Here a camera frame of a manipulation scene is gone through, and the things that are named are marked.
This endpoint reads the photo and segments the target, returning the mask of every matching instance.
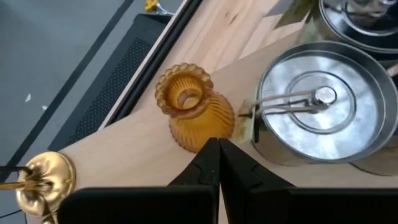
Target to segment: ribbed glass vase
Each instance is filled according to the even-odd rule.
[[[184,149],[199,152],[209,138],[230,138],[234,111],[223,95],[213,91],[204,69],[174,65],[156,84],[157,105],[170,116],[170,131]]]

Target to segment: gray floor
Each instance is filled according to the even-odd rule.
[[[43,114],[124,0],[0,0],[0,165],[5,164]],[[288,5],[282,0],[268,16]],[[182,0],[161,0],[174,12]],[[117,44],[144,12],[135,0],[21,160],[44,152]],[[7,181],[15,181],[12,175]],[[13,191],[0,192],[0,217],[18,210]],[[23,213],[0,224],[23,223]]]

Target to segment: silver lid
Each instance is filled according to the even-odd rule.
[[[327,105],[315,112],[262,112],[267,127],[305,157],[351,161],[378,150],[395,131],[397,91],[386,71],[362,51],[337,42],[296,46],[263,76],[258,98],[307,90],[316,90],[308,100],[295,96],[261,105]]]
[[[337,8],[328,7],[325,2],[319,2],[320,11],[337,36],[364,50],[398,54],[398,22],[388,29],[363,27],[353,19],[354,9],[346,1]]]

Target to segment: yellow object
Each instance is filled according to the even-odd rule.
[[[234,111],[213,91],[204,69],[183,63],[168,69],[156,85],[157,105],[170,116],[170,131],[186,150],[199,152],[209,138],[230,138]]]
[[[146,2],[145,11],[151,12],[156,10],[157,0],[145,0],[145,2]]]

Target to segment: lid knob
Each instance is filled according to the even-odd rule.
[[[334,89],[323,86],[315,90],[312,101],[315,105],[331,105],[337,100],[337,93]]]

